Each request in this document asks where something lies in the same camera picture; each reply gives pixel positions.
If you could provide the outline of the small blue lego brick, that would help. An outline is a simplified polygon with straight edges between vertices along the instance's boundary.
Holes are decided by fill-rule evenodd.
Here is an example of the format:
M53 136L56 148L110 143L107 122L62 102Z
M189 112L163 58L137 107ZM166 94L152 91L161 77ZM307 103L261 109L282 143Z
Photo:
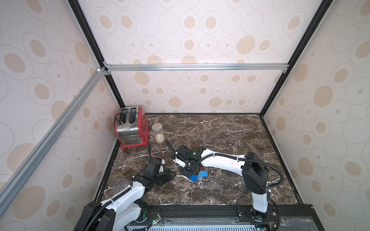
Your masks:
M197 176L195 176L195 175L192 175L192 176L189 178L189 180L190 180L191 182L196 182L196 181L197 181L197 179L198 179L198 177L197 177Z

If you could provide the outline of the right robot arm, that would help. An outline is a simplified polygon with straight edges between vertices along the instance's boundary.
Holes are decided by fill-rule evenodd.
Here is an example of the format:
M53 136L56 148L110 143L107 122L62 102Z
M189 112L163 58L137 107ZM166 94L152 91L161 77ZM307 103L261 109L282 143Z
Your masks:
M262 161L252 152L236 156L200 146L191 150L183 145L177 149L170 143L167 145L172 152L172 160L188 179L201 167L219 168L242 176L246 188L252 194L252 211L256 213L267 213L271 189L284 182L284 176L277 167Z

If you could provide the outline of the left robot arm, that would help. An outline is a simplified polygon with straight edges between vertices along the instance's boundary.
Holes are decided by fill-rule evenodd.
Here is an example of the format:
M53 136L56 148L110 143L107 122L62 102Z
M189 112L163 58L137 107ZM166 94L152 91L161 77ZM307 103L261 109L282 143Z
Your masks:
M173 179L172 172L159 157L150 159L144 172L111 198L91 201L83 210L75 231L118 231L136 219L146 217L146 203L141 198L153 187Z

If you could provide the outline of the long blue lego brick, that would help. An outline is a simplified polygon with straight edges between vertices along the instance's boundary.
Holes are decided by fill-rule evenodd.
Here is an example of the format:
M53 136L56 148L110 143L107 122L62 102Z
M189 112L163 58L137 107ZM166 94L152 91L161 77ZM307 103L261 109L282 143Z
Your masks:
M208 171L207 170L200 171L198 173L198 178L205 178L205 177L208 177Z

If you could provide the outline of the red and chrome toaster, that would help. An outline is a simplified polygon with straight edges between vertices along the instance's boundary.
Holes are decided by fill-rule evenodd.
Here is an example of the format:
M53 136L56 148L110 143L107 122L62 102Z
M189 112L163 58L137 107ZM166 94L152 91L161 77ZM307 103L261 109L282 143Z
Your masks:
M148 145L149 122L142 106L121 108L115 115L114 128L122 149Z

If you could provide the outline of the horizontal aluminium frame bar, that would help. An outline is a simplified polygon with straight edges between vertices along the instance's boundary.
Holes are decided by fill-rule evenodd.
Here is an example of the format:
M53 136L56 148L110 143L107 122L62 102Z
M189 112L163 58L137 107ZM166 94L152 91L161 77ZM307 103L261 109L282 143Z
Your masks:
M112 71L226 71L226 70L286 70L284 63L265 64L108 64Z

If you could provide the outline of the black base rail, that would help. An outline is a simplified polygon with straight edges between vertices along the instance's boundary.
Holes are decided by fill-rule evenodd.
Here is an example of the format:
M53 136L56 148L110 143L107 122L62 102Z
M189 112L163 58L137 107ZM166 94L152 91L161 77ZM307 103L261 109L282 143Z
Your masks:
M310 205L270 205L265 215L251 206L146 206L123 211L88 205L76 231L322 231Z

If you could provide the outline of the left aluminium frame bar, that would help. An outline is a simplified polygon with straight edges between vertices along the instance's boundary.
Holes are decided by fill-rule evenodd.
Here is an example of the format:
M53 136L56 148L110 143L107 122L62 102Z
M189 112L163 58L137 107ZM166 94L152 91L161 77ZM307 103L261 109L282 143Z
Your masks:
M46 154L48 154L66 126L70 123L72 118L86 101L100 79L105 76L107 71L108 69L106 67L100 67L100 70L94 73L82 90L67 106L58 120L50 127L48 132L35 146L18 170L12 175L1 192L1 216L3 216L7 211L11 203L15 200L21 189L27 183L41 161L45 158Z

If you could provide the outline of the left black corner post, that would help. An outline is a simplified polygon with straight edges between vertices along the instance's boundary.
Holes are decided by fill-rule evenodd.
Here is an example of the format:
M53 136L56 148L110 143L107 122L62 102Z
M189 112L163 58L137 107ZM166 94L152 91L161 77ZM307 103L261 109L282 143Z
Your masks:
M104 57L101 53L101 50L98 46L98 43L95 39L95 36L92 33L92 30L89 26L89 23L88 23L85 15L82 11L80 3L76 0L68 0L67 2L70 5L73 14L75 15L83 33L84 33L84 36L85 36L87 42L89 43L89 46L90 46L90 48L93 52L93 55L94 55L95 59L97 60L97 62L99 64L99 67L106 67L106 65L104 63L105 59L104 59ZM118 91L117 85L116 85L112 75L111 74L106 74L105 78L106 78L106 80L108 82L108 85L109 85L110 89L112 90L113 95L115 96L119 106L120 107L125 107L123 99L122 99L122 97L121 97L121 95Z

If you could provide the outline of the black corner post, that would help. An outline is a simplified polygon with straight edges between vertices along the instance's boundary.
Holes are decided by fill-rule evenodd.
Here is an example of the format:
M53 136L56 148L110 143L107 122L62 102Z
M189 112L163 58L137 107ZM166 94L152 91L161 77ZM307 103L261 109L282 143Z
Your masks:
M320 3L316 13L314 14L312 20L308 24L307 29L305 30L301 40L299 41L296 49L293 52L292 57L288 62L288 68L283 71L281 76L279 77L275 87L273 88L267 102L265 103L262 111L260 112L260 118L264 118L267 114L269 108L271 107L272 103L274 102L276 96L280 92L281 88L283 87L286 79L288 78L289 74L293 70L294 66L298 62L300 56L304 52L305 48L307 47L308 43L312 39L314 33L317 31L320 23L322 22L324 16L326 15L327 11L329 10L330 6L333 4L333 0L324 0Z
M88 23L85 15L82 11L80 3L76 0L68 0L67 2L70 5L73 14L75 15L83 33L84 33L84 36L85 36L87 42L89 43L89 46L90 46L90 48L93 52L93 55L94 55L95 59L97 60L97 62L99 64L99 67L106 67L106 65L104 63L105 59L104 59L104 57L101 53L101 50L98 46L98 43L95 39L95 36L92 33L92 30L89 26L89 23ZM123 99L122 99L122 97L121 97L121 95L118 91L117 85L116 85L112 75L111 74L106 74L105 78L106 78L106 80L108 82L108 85L109 85L110 89L112 90L113 95L115 96L119 106L120 107L125 107Z

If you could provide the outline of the right black corner post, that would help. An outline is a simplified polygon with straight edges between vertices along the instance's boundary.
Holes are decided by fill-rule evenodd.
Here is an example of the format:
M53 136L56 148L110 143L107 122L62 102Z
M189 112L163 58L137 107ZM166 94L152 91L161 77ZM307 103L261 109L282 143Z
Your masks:
M320 23L322 22L324 16L326 15L327 11L329 10L330 6L333 4L333 0L324 0L320 3L316 13L314 14L312 20L308 24L307 29L305 30L301 40L299 41L296 49L293 52L292 57L288 62L288 68L283 71L281 76L279 77L275 87L273 88L267 102L265 103L262 111L260 112L260 118L264 118L267 114L269 108L271 107L272 103L274 102L276 96L280 92L281 88L283 87L286 79L288 78L289 74L293 70L294 66L298 62L300 56L304 52L305 48L307 47L308 43L312 39L314 33L317 31Z

